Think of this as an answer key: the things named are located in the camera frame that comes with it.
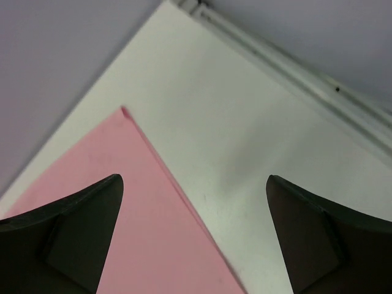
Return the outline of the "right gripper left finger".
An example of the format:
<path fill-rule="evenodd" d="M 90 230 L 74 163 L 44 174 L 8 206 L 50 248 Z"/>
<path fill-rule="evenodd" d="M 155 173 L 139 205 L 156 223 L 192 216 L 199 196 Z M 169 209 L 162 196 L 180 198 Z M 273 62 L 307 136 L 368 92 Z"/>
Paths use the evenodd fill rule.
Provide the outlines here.
<path fill-rule="evenodd" d="M 1 293 L 96 293 L 122 198 L 114 174 L 1 220 Z"/>

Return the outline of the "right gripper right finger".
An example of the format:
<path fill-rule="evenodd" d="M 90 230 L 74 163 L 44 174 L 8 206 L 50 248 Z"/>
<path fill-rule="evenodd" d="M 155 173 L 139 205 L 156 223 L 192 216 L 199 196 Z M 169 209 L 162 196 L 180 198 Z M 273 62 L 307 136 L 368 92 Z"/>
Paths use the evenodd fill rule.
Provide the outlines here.
<path fill-rule="evenodd" d="M 276 175 L 266 197 L 294 293 L 391 293 L 391 222 Z"/>

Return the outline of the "pink t-shirt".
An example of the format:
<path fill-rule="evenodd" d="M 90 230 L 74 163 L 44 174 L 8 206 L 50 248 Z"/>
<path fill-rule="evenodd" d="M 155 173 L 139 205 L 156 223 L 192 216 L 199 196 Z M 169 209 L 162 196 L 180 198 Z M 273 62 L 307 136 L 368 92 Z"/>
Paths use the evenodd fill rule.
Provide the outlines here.
<path fill-rule="evenodd" d="M 96 293 L 242 293 L 190 201 L 125 108 L 53 163 L 6 211 L 16 216 L 108 176 L 123 196 Z"/>

